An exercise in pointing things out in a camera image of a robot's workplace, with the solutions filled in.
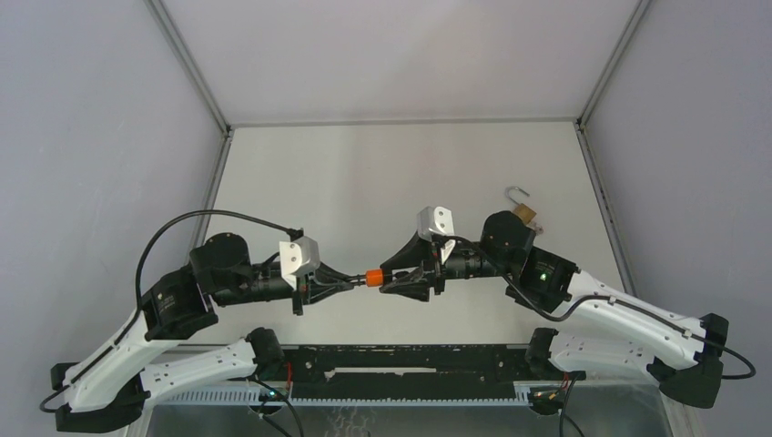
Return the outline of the orange black padlock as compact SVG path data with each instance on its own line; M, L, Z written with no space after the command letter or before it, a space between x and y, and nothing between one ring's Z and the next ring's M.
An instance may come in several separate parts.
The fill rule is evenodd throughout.
M351 276L349 281L356 286L379 288L392 281L392 274L388 270L370 269L364 273Z

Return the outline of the large brass padlock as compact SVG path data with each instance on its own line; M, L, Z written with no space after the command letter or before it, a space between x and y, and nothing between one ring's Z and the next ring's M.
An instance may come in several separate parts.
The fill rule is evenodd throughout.
M529 198L530 194L523 188L510 186L504 190L504 195L514 204L513 214L525 225L534 227L536 212L523 203L523 199Z

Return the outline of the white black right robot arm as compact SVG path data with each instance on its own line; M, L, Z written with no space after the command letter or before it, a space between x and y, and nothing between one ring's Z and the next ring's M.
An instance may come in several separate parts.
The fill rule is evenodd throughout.
M666 397L709 409L726 380L728 322L695 318L606 286L572 261L534 245L535 231L510 211L493 213L476 241L457 236L450 210L428 207L416 233L365 275L383 294L426 301L451 279L501 278L506 294L548 321L533 332L527 370L642 377Z

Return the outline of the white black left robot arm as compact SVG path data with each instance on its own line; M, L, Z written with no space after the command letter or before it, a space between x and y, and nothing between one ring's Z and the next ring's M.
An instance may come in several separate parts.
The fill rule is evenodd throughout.
M283 241L266 261L250 260L246 240L220 233L193 249L138 300L134 313L102 347L79 363L58 363L52 389L60 432L107 433L181 392L231 379L289 377L276 333L256 328L222 348L180 361L159 357L218 322L217 308L290 299L293 309L360 285L381 285L380 271L356 276L324 265L313 239Z

